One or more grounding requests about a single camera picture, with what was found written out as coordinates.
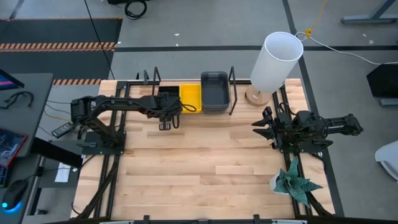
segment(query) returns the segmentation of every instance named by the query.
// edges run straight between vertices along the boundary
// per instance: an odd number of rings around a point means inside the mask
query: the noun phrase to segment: lamp
[[[251,72],[246,99],[253,106],[264,106],[303,55],[303,44],[294,35],[274,32],[267,36]]]

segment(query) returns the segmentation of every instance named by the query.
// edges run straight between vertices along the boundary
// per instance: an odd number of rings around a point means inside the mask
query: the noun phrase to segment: mouse pad
[[[0,167],[8,167],[27,136],[0,128]]]

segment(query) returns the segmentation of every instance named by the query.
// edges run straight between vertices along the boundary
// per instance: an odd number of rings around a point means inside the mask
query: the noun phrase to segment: computer mouse
[[[17,204],[21,201],[22,196],[24,195],[26,188],[28,186],[27,180],[16,180],[13,182],[6,193],[4,193],[2,197],[1,206],[5,210],[11,210],[17,206]]]

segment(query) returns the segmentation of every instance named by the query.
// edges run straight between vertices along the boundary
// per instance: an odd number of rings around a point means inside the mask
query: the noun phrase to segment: white cable
[[[295,35],[296,37],[297,37],[297,34],[304,34],[304,35],[305,35],[304,32],[297,32],[296,35]],[[357,58],[360,58],[360,59],[364,60],[365,62],[371,63],[371,64],[373,64],[373,65],[395,64],[395,63],[398,63],[398,62],[387,62],[387,63],[376,63],[376,62],[371,62],[371,61],[369,61],[368,59],[363,58],[363,57],[361,57],[361,56],[359,56],[359,55],[356,55],[356,54],[353,54],[353,53],[349,53],[349,52],[341,52],[341,51],[339,51],[339,50],[336,50],[336,49],[334,49],[334,48],[332,48],[332,47],[327,46],[326,44],[323,44],[323,43],[321,43],[321,42],[315,40],[315,39],[312,38],[312,37],[310,37],[310,39],[313,40],[315,43],[317,43],[317,44],[319,44],[319,45],[322,45],[322,46],[324,46],[324,47],[327,47],[327,48],[330,49],[330,50],[334,50],[334,51],[337,52],[337,53],[352,55],[352,56],[355,56],[355,57],[357,57]]]

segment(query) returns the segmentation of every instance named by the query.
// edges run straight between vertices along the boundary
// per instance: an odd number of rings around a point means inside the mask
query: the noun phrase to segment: monitor
[[[23,88],[24,86],[22,82],[0,69],[0,91]]]

